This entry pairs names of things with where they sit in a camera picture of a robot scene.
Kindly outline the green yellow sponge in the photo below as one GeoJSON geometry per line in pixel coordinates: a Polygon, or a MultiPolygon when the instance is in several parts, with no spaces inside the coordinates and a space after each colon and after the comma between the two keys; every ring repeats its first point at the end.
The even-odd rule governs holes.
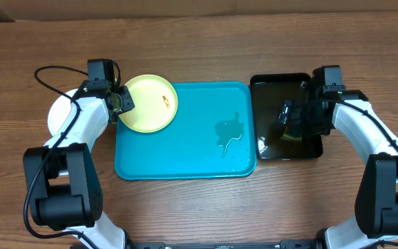
{"type": "Polygon", "coordinates": [[[302,141],[301,128],[286,126],[281,138],[289,141],[302,141]]]}

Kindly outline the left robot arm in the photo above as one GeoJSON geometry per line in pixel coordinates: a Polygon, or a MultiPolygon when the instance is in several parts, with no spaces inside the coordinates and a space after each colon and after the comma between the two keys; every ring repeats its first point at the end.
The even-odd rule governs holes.
{"type": "Polygon", "coordinates": [[[80,87],[59,131],[44,146],[27,149],[23,166],[28,193],[23,222],[48,226],[49,238],[73,235],[87,248],[133,248],[129,235],[103,211],[103,195],[91,149],[111,117],[107,89],[80,87]]]}

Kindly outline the white plate front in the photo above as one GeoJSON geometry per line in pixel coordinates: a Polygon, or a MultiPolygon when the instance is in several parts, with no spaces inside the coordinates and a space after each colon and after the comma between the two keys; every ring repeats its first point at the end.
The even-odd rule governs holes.
{"type": "Polygon", "coordinates": [[[61,95],[53,102],[47,117],[48,130],[51,136],[54,136],[59,131],[70,110],[71,101],[65,96],[61,95]]]}

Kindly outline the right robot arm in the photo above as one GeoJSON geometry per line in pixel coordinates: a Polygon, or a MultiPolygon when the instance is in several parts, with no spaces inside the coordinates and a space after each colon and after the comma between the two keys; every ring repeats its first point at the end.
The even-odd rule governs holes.
{"type": "Polygon", "coordinates": [[[398,137],[373,111],[358,90],[313,93],[309,100],[285,100],[278,115],[284,126],[300,129],[321,125],[339,130],[355,148],[365,169],[354,215],[322,229],[314,248],[378,248],[398,246],[398,137]]]}

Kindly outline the lime green plate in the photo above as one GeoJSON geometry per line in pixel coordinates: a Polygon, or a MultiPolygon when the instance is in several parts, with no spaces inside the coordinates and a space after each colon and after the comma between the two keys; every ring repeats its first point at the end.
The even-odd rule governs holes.
{"type": "Polygon", "coordinates": [[[157,75],[139,75],[125,86],[135,107],[119,115],[129,129],[152,133],[165,128],[176,116],[178,95],[173,85],[157,75]]]}

